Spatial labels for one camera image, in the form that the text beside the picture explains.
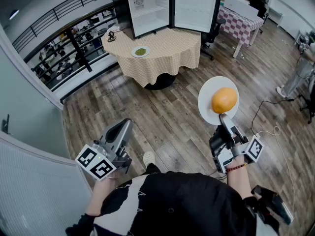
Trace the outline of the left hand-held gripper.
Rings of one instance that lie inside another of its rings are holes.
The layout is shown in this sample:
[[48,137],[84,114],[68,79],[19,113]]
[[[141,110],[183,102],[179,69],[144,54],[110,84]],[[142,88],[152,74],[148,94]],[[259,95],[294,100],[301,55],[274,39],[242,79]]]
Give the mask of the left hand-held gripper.
[[128,171],[132,159],[125,151],[132,134],[133,122],[129,118],[107,126],[100,140],[84,145],[75,161],[96,180],[103,180],[115,170]]

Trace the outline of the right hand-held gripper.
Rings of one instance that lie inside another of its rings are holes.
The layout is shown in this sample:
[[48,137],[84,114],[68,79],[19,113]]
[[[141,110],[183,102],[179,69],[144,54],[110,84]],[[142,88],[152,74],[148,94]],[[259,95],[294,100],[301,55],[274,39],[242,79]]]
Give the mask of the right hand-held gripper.
[[256,163],[263,152],[264,144],[254,135],[251,140],[243,136],[227,114],[220,114],[221,124],[209,140],[212,157],[219,173],[225,174],[227,166],[239,156],[247,164]]

